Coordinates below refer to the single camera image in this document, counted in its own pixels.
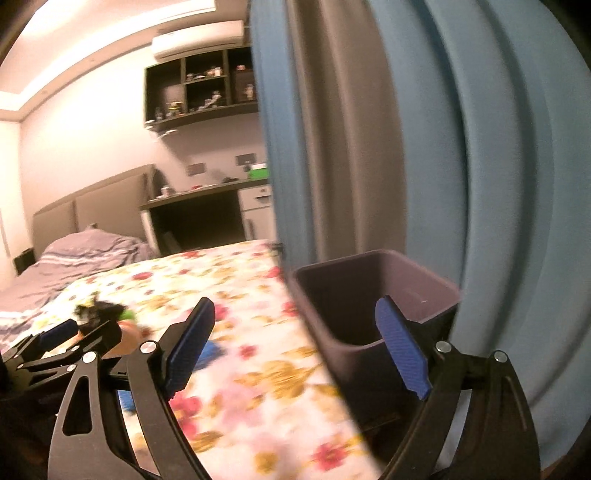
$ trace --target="desk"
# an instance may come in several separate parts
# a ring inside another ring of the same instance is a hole
[[[159,255],[246,240],[277,240],[267,179],[239,180],[156,199],[141,207],[150,247]]]

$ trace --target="green object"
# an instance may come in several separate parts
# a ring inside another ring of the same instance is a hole
[[[119,315],[119,320],[135,321],[135,313],[133,313],[131,310],[126,309],[123,312],[121,312],[121,315]]]
[[[267,178],[269,178],[269,169],[268,168],[258,168],[257,170],[250,170],[248,172],[248,178],[250,180],[267,179]]]

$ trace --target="shelf compartment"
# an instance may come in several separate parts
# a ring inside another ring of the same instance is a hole
[[[184,87],[180,84],[181,61],[173,60],[146,70],[145,120],[156,120],[156,109],[165,117],[167,104],[184,103]]]
[[[213,96],[214,91],[218,91],[222,98],[220,98],[216,105],[225,106],[228,104],[226,97],[226,85],[223,78],[210,79],[208,82],[197,82],[186,86],[187,88],[187,106],[189,107],[188,113],[191,113],[191,109],[197,111],[197,109],[204,105],[205,101]]]
[[[231,75],[233,103],[256,101],[255,74],[252,68],[252,53],[249,47],[228,50],[228,65]]]
[[[186,72],[184,82],[191,82],[187,80],[187,75],[205,75],[206,72],[212,68],[219,67],[222,69],[222,75],[226,75],[223,67],[222,51],[210,51],[207,53],[200,53],[186,58]]]

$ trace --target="gray headboard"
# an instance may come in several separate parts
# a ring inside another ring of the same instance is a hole
[[[145,240],[139,207],[157,196],[156,167],[134,168],[74,192],[33,215],[35,257],[53,241],[91,223],[118,235]]]

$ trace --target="wall outlet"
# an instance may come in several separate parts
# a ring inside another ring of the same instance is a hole
[[[194,163],[187,167],[187,175],[192,177],[193,175],[199,175],[200,173],[205,173],[206,166],[205,163]]]
[[[236,157],[236,165],[242,167],[244,165],[253,165],[256,163],[256,155],[254,153],[247,153],[245,155],[238,155]]]

